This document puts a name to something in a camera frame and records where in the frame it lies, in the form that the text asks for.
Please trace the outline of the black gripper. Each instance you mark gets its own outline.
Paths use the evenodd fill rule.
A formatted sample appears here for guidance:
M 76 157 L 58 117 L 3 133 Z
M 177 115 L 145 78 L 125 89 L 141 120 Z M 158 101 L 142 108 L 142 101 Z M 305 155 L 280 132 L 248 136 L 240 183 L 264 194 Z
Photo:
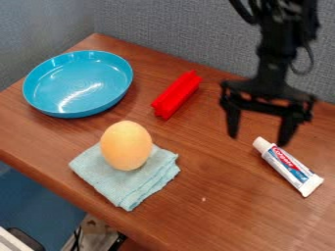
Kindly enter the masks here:
M 221 82 L 220 105 L 226 112 L 228 135 L 236 138 L 240 112 L 254 111 L 281 117 L 277 145 L 285 146 L 298 124 L 312 117 L 314 96 L 286 84 L 290 60 L 264 55 L 250 79 Z

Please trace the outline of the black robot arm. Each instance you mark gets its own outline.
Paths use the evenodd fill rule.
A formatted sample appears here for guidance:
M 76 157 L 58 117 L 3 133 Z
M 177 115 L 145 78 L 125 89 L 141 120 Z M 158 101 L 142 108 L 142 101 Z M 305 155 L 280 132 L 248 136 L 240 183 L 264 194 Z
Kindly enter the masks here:
M 260 26 L 256 75 L 221 82 L 220 105 L 226 112 L 228 135 L 236 137 L 240 112 L 254 111 L 281 118 L 277 144 L 284 146 L 298 128 L 312 119 L 314 96 L 286 84 L 294 71 L 297 49 L 316 38 L 316 0 L 229 0 L 246 23 Z M 306 71 L 294 71 L 305 75 Z

